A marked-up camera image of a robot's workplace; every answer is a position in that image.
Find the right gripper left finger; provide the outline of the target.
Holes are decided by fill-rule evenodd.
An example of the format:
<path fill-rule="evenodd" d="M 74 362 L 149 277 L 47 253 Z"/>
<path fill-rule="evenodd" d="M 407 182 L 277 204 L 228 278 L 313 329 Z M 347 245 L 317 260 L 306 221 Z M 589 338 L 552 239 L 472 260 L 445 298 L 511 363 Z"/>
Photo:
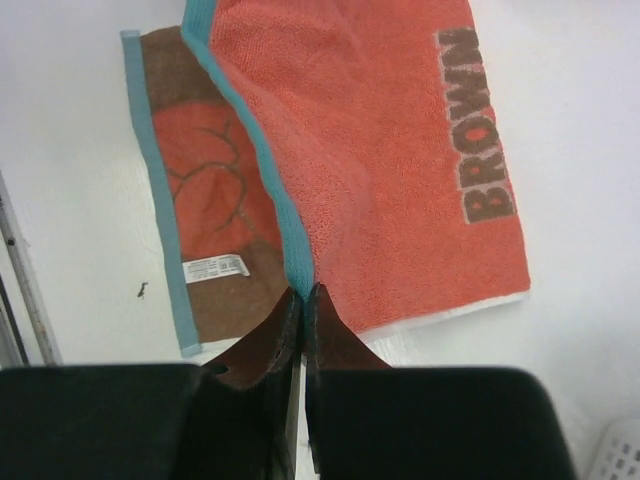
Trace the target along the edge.
<path fill-rule="evenodd" d="M 203 365 L 20 367 L 1 374 L 5 479 L 291 479 L 302 302 Z"/>

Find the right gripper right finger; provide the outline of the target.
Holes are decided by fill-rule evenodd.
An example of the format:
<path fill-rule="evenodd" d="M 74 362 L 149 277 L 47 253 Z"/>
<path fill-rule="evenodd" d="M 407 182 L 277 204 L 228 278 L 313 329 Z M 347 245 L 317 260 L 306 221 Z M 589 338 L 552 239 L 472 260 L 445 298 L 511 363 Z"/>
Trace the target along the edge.
<path fill-rule="evenodd" d="M 508 367 L 393 367 L 316 285 L 304 312 L 305 408 L 323 479 L 572 479 L 551 399 Z"/>

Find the red white towel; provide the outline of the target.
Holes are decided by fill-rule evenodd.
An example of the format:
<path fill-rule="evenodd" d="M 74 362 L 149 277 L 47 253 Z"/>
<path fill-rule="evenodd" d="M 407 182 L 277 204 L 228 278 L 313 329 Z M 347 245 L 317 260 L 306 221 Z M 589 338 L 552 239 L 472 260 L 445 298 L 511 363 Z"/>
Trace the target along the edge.
<path fill-rule="evenodd" d="M 121 40 L 184 356 L 289 289 L 359 334 L 529 292 L 467 2 L 190 1 Z"/>

